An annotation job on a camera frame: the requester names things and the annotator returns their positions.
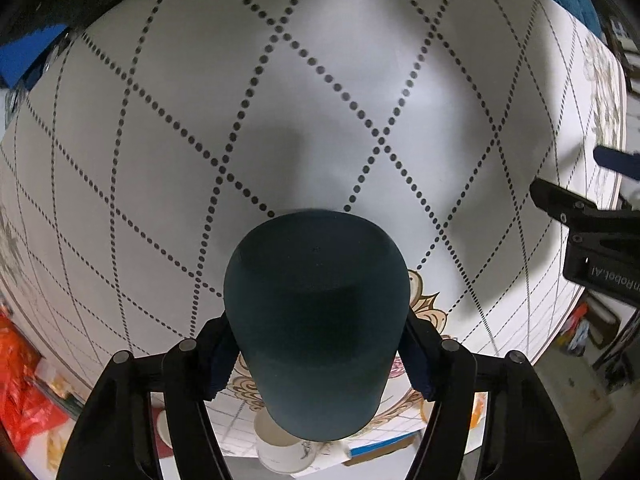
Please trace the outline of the white paper cup lying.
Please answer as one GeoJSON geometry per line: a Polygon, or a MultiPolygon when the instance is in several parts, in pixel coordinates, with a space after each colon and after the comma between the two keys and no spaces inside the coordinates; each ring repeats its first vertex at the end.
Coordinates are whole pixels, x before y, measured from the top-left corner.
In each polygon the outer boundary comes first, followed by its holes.
{"type": "Polygon", "coordinates": [[[254,418],[258,460],[276,474],[298,474],[316,459],[317,445],[282,429],[266,408],[254,418]]]}

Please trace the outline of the dark green cup yellow inside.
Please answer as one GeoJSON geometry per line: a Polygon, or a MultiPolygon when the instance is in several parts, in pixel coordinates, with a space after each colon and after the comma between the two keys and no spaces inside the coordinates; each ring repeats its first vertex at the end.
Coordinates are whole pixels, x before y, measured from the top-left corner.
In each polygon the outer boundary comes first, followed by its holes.
{"type": "Polygon", "coordinates": [[[409,312],[404,258],[376,224],[304,210],[252,229],[224,276],[224,308],[271,418],[335,441],[378,410],[409,312]]]}

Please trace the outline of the orange and white cup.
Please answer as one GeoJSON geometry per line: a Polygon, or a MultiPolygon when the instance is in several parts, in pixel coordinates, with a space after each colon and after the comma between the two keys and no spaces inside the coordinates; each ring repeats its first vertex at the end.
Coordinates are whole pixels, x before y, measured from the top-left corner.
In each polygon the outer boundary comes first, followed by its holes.
{"type": "MultiPolygon", "coordinates": [[[[466,440],[466,452],[469,453],[478,448],[483,442],[483,434],[485,429],[485,419],[487,412],[487,392],[477,392],[474,394],[474,404],[470,421],[470,430],[468,440],[466,440]]],[[[422,422],[426,424],[431,418],[435,403],[422,399],[420,401],[420,416],[422,422]]]]}

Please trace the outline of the orange plastic bag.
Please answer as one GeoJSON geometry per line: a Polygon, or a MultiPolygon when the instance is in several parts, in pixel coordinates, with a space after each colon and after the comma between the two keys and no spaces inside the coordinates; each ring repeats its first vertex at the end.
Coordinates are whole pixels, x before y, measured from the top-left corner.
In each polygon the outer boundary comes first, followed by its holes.
{"type": "Polygon", "coordinates": [[[68,416],[32,383],[41,356],[5,315],[0,352],[1,422],[23,455],[32,437],[63,425],[68,416]]]}

